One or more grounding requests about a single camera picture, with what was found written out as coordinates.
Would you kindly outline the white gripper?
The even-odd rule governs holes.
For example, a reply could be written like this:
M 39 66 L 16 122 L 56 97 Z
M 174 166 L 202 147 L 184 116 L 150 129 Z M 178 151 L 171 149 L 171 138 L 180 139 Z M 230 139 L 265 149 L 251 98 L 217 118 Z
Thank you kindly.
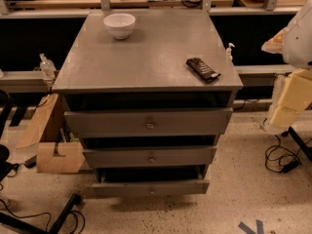
M 273 89 L 268 124 L 286 130 L 312 104 L 312 71 L 298 69 L 288 76 L 279 75 Z

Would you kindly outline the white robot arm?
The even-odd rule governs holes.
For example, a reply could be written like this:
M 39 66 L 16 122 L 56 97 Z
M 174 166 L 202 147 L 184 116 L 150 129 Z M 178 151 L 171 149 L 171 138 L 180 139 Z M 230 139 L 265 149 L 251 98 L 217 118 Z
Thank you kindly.
M 285 28 L 282 56 L 295 71 L 277 78 L 268 125 L 286 130 L 312 103 L 312 0 L 306 2 Z

